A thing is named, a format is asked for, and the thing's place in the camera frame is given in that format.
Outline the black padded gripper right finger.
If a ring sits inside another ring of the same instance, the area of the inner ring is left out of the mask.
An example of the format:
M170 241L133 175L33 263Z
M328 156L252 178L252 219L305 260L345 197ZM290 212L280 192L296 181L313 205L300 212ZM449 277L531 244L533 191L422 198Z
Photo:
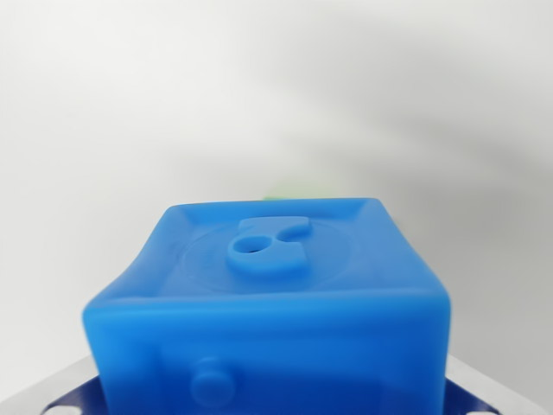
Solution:
M446 414L520 414L519 396L453 355L447 359Z

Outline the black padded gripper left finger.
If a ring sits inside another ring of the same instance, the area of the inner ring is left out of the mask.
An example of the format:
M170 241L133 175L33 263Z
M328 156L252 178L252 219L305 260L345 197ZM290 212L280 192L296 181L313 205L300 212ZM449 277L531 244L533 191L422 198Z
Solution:
M82 358L31 388L26 414L85 414L94 401L98 370L91 356Z

